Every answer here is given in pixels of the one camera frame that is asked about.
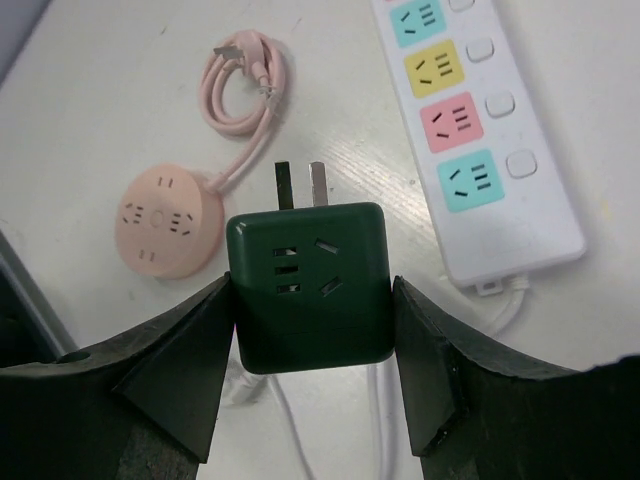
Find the dark green cube plug adapter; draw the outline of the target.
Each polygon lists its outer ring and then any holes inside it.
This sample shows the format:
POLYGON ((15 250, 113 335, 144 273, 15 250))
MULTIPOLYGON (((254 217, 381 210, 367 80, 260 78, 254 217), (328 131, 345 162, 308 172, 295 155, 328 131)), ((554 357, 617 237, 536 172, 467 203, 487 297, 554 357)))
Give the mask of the dark green cube plug adapter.
POLYGON ((394 350, 385 218, 374 202, 293 202, 290 166, 275 165, 278 207, 226 227, 241 312, 241 362, 270 375, 375 364, 394 350))

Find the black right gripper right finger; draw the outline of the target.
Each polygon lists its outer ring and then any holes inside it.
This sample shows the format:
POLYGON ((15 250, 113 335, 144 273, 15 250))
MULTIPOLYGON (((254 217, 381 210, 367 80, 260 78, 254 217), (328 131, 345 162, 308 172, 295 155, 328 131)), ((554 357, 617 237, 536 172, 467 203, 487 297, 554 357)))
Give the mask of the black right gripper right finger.
POLYGON ((402 278, 395 352, 427 479, 635 479, 639 360, 576 371, 513 350, 402 278))

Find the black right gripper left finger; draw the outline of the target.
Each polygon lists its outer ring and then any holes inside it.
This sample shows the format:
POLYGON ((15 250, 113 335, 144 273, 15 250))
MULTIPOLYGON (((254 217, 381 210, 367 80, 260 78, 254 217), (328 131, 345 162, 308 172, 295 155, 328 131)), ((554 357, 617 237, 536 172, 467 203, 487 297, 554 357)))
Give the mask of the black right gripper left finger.
POLYGON ((223 276, 54 363, 1 372, 5 479, 192 479, 208 459, 233 337, 223 276))

